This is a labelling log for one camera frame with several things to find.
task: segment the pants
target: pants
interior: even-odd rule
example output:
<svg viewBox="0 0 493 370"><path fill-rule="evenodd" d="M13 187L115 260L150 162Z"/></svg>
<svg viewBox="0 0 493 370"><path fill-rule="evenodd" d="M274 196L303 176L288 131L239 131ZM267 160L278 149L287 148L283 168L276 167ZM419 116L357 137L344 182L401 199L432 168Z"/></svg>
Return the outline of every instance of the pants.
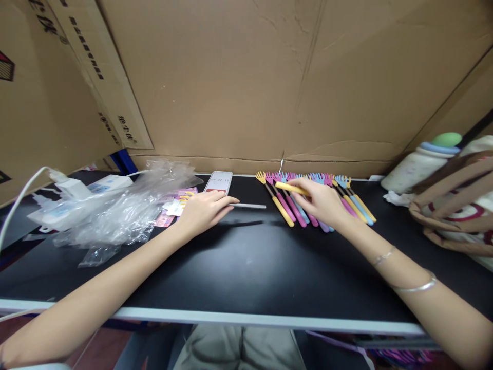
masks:
<svg viewBox="0 0 493 370"><path fill-rule="evenodd" d="M174 370L306 370L287 329L198 325Z"/></svg>

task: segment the white pen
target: white pen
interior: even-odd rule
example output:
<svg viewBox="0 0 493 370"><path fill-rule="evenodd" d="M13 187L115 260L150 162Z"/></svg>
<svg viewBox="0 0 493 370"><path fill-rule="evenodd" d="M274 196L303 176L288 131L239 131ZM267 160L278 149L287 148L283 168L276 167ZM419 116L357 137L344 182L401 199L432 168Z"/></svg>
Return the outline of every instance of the white pen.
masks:
<svg viewBox="0 0 493 370"><path fill-rule="evenodd" d="M230 206L239 208L255 208L255 209L265 209L267 206L264 205L251 205L247 203L231 203Z"/></svg>

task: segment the silver bracelet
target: silver bracelet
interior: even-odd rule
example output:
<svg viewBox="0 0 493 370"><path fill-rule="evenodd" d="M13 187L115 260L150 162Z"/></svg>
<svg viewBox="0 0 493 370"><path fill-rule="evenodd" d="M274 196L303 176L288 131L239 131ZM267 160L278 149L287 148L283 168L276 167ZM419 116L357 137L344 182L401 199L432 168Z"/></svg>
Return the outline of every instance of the silver bracelet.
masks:
<svg viewBox="0 0 493 370"><path fill-rule="evenodd" d="M405 288L398 288L398 287L390 285L390 284L389 285L394 290L403 291L403 292L417 292L417 291L428 290L428 289L432 288L437 283L437 277L430 270L425 269L425 271L427 271L430 274L430 281L428 283L426 283L425 285L422 285L418 288L405 289Z"/></svg>
<svg viewBox="0 0 493 370"><path fill-rule="evenodd" d="M390 252L388 252L387 254L378 256L376 259L376 262L373 264L373 267L376 267L379 264L381 264L383 261L386 261L387 258L389 258L394 251L395 251L395 246L392 246L392 249L390 250Z"/></svg>

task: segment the person's left hand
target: person's left hand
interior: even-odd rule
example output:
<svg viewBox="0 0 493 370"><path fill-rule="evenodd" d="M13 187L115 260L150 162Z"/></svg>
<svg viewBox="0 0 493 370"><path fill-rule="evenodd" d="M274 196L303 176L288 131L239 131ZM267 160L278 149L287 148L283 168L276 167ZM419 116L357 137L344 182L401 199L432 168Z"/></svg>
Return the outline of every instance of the person's left hand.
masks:
<svg viewBox="0 0 493 370"><path fill-rule="evenodd" d="M231 203L240 203L236 198L226 196L223 191L213 190L192 196L183 209L180 219L175 223L191 236L195 237L216 225L232 210Z"/></svg>

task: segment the fork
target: fork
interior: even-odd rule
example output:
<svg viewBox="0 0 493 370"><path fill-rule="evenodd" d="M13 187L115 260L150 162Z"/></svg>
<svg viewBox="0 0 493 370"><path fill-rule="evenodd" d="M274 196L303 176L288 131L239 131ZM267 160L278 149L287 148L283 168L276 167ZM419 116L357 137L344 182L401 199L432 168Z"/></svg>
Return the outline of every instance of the fork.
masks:
<svg viewBox="0 0 493 370"><path fill-rule="evenodd" d="M351 208L356 213L356 215L359 217L359 219L361 221L363 221L364 223L367 223L366 218L363 216L363 213L361 213L361 211L356 206L356 204L354 204L354 202L351 200L351 198L347 194L344 193L344 191L342 190L342 187L339 186L338 182L336 181L335 176L334 175L331 175L331 176L332 176L332 183L334 184L334 187L340 192L340 194L343 196L343 198L346 200L346 202L351 206Z"/></svg>
<svg viewBox="0 0 493 370"><path fill-rule="evenodd" d="M296 177L308 178L307 175L296 175ZM318 220L315 217L313 217L313 215L311 215L310 213L307 212L307 216L310 219L310 222L312 223L313 226L315 226L315 227L319 226Z"/></svg>
<svg viewBox="0 0 493 370"><path fill-rule="evenodd" d="M296 178L296 175L293 172L285 172L284 176L286 177L287 180L292 180ZM290 194L290 198L293 200L294 205L298 209L298 212L303 218L303 221L305 223L305 226L310 223L310 219L308 218L307 214L305 213L305 210L298 204L298 202L294 199L293 194Z"/></svg>
<svg viewBox="0 0 493 370"><path fill-rule="evenodd" d="M330 186L331 188L334 187L334 184L332 182L332 177L334 175L332 174L324 174L325 175L325 178L324 178L324 184L325 185L328 185ZM356 212L353 211L353 209L351 208L351 206L349 205L349 203L341 196L340 192L337 191L337 194L339 195L339 198L340 198L340 201L341 203L344 205L344 207L346 208L346 210L354 217L358 218L358 215L356 214Z"/></svg>
<svg viewBox="0 0 493 370"><path fill-rule="evenodd" d="M319 184L324 184L324 179L322 178L323 174L319 174L319 173L312 173L310 175L310 180L316 182L316 183L319 183ZM318 223L320 224L320 227L322 228L322 230L324 232L330 232L330 231L334 231L333 228L331 228L329 225L323 223L322 221L318 220Z"/></svg>
<svg viewBox="0 0 493 370"><path fill-rule="evenodd" d="M286 181L287 176L285 177L285 175L281 172L275 173L274 174L274 180L279 181L279 182L287 182ZM291 196L288 194L288 192L286 190L283 189L282 191L284 192L284 196L286 197L286 201L288 202L289 206L291 207L291 210L293 211L293 214L295 215L299 224L301 225L301 227L306 227L307 223L305 222L305 220L303 220L303 217L301 216L300 212L298 211L298 209L294 203L294 200L291 198Z"/></svg>
<svg viewBox="0 0 493 370"><path fill-rule="evenodd" d="M370 216L371 220L375 223L376 222L375 216L373 216L373 214L370 212L370 210L368 209L368 207L358 197L358 195L354 192L354 190L351 189L351 177L348 180L348 177L346 176L345 180L346 180L346 185L348 186L349 191L356 197L357 200L359 200L359 202L361 203L361 205L365 209L366 213L368 213L368 216Z"/></svg>
<svg viewBox="0 0 493 370"><path fill-rule="evenodd" d="M270 172L267 172L265 173L266 174L266 181L272 185L272 187L274 188L275 192L276 192L276 197L277 199L279 199L279 201L281 202L282 206L284 207L284 209L286 210L289 218L293 221L293 222L296 222L296 218L294 217L293 215L293 212L291 212L290 208L288 207L288 205L286 204L286 201L284 200L284 198L282 197L281 193L279 193L279 191L277 190L277 188L274 186L274 174L273 173L270 173Z"/></svg>
<svg viewBox="0 0 493 370"><path fill-rule="evenodd" d="M366 218L368 225L372 226L373 223L376 221L376 219L375 217L372 217L373 215L370 216L371 214L370 210L366 207L366 205L362 202L362 200L356 195L356 193L354 193L354 191L350 188L350 186L348 186L349 185L348 177L339 175L336 177L336 181L344 190L346 190L353 203L356 204L356 206L361 211L361 213L363 213L363 216Z"/></svg>
<svg viewBox="0 0 493 370"><path fill-rule="evenodd" d="M294 222L289 218L289 215L288 213L286 212L286 210L282 207L281 203L279 202L279 199L277 199L274 194L272 194L272 190L269 189L269 186L267 185L266 183L266 173L265 172L257 172L255 174L255 178L257 180L259 180L267 189L267 191L269 192L269 194L271 195L272 197L272 201L274 202L274 204L276 205L277 209L279 210L279 212L281 213L281 215L284 217L284 220L286 220L286 222L288 223L288 225L290 227L293 227L294 226Z"/></svg>

